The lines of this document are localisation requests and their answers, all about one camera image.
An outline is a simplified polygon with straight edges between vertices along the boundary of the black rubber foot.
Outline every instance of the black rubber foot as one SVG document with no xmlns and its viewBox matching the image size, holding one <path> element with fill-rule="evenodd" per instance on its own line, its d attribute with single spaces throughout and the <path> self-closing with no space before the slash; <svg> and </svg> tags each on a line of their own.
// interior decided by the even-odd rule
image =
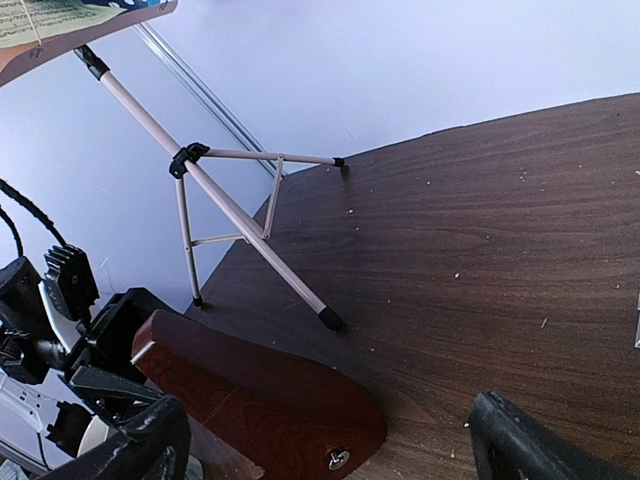
<svg viewBox="0 0 640 480">
<path fill-rule="evenodd" d="M 340 327 L 342 327 L 342 318 L 340 318 L 340 315 L 331 307 L 325 307 L 325 309 L 318 314 L 318 317 L 320 317 L 324 326 L 329 330 L 337 332 L 340 330 Z"/>
</svg>

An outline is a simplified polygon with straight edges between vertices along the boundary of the tripod stand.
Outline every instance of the tripod stand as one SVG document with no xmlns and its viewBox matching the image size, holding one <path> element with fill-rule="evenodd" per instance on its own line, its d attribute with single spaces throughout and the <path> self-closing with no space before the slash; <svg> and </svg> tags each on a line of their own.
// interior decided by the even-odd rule
<svg viewBox="0 0 640 480">
<path fill-rule="evenodd" d="M 193 302 L 196 306 L 203 305 L 202 294 L 196 273 L 195 257 L 193 249 L 200 245 L 230 241 L 244 240 L 251 244 L 262 257 L 278 272 L 278 274 L 295 290 L 295 292 L 313 309 L 324 325 L 330 330 L 337 331 L 342 325 L 340 316 L 328 307 L 273 251 L 266 243 L 271 234 L 271 227 L 275 213 L 276 202 L 282 180 L 284 162 L 303 162 L 312 164 L 330 165 L 338 168 L 346 168 L 342 158 L 309 157 L 302 155 L 275 154 L 263 152 L 240 152 L 228 150 L 214 150 L 200 143 L 193 143 L 181 147 L 169 133 L 145 110 L 145 108 L 129 93 L 126 88 L 111 73 L 109 67 L 98 58 L 86 45 L 75 49 L 76 55 L 89 68 L 95 78 L 113 94 L 114 97 L 140 122 L 140 124 L 156 139 L 167 151 L 173 161 L 170 173 L 176 179 L 176 194 L 182 228 L 189 279 L 193 292 Z M 271 198 L 267 206 L 267 215 L 264 227 L 261 227 L 238 203 L 227 194 L 203 169 L 198 161 L 203 158 L 234 158 L 244 160 L 271 160 L 277 162 L 276 175 L 273 182 Z M 189 213 L 187 207 L 184 175 L 191 174 L 193 179 L 211 200 L 222 210 L 240 233 L 223 237 L 193 240 L 189 226 Z"/>
</svg>

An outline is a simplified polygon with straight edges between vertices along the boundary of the bolt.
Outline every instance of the bolt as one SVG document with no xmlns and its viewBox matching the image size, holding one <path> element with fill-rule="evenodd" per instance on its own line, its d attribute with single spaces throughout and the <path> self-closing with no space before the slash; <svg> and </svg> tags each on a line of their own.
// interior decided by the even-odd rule
<svg viewBox="0 0 640 480">
<path fill-rule="evenodd" d="M 334 450 L 329 454 L 329 470 L 339 470 L 349 461 L 351 454 L 347 450 Z"/>
</svg>

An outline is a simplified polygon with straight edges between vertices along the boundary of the wire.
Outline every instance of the wire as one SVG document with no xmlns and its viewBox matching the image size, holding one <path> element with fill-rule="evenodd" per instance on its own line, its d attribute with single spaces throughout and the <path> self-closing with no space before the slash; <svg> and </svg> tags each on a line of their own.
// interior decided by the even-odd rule
<svg viewBox="0 0 640 480">
<path fill-rule="evenodd" d="M 44 463 L 44 466 L 46 467 L 47 470 L 51 471 L 51 467 L 47 463 L 47 459 L 44 456 L 44 447 L 42 446 L 42 435 L 40 435 L 40 432 L 36 432 L 36 435 L 38 437 L 38 447 L 40 448 L 40 458 L 42 458 L 42 463 Z"/>
<path fill-rule="evenodd" d="M 9 230 L 11 230 L 11 233 L 13 234 L 13 239 L 16 242 L 16 250 L 18 250 L 18 257 L 21 257 L 22 255 L 24 255 L 24 248 L 22 247 L 22 239 L 20 238 L 20 232 L 18 232 L 18 229 L 16 228 L 16 224 L 13 223 L 13 220 L 11 220 L 11 217 L 7 214 L 7 212 L 5 212 L 2 209 L 2 207 L 0 207 L 0 218 L 4 220 L 4 223 L 6 223 L 7 226 L 9 227 Z"/>
<path fill-rule="evenodd" d="M 6 181 L 2 180 L 1 178 L 0 178 L 0 191 L 10 199 L 15 200 L 21 207 L 23 207 L 31 215 L 36 217 L 36 219 L 40 223 L 42 223 L 42 225 L 44 225 L 44 227 L 47 230 L 49 230 L 54 237 L 56 237 L 56 240 L 60 243 L 60 245 L 62 245 L 63 247 L 67 245 L 67 242 L 65 242 L 64 238 L 62 238 L 62 235 L 60 235 L 60 232 L 56 230 L 56 227 L 54 227 L 53 222 L 49 219 L 49 217 L 47 217 L 42 210 L 40 210 L 36 205 L 34 205 L 34 203 L 31 200 L 29 200 L 27 197 L 22 195 L 18 190 L 13 188 L 11 185 L 9 185 Z"/>
</svg>

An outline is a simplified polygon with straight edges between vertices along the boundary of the wall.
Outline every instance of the wall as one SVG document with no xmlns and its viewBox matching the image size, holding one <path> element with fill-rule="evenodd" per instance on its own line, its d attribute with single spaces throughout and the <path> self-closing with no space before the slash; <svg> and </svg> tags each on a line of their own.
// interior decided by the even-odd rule
<svg viewBox="0 0 640 480">
<path fill-rule="evenodd" d="M 622 0 L 189 0 L 153 25 L 266 148 L 334 156 L 637 91 L 639 22 Z"/>
<path fill-rule="evenodd" d="M 133 31 L 92 47 L 180 143 L 238 148 Z M 145 286 L 178 310 L 191 301 L 169 162 L 164 150 L 73 54 L 0 89 L 0 178 L 43 208 L 67 241 L 87 251 L 105 298 Z M 257 164 L 201 164 L 250 212 L 270 192 L 271 179 Z M 216 207 L 191 181 L 188 184 L 194 234 L 233 233 Z M 43 272 L 42 254 L 53 238 L 10 200 L 0 198 L 0 203 L 19 225 L 27 255 Z M 227 248 L 198 250 L 202 281 Z M 0 223 L 0 265 L 13 258 L 11 235 Z M 70 396 L 52 375 L 43 391 L 57 398 Z M 34 432 L 5 410 L 0 432 L 39 456 Z M 52 465 L 65 459 L 51 444 L 46 455 Z"/>
</svg>

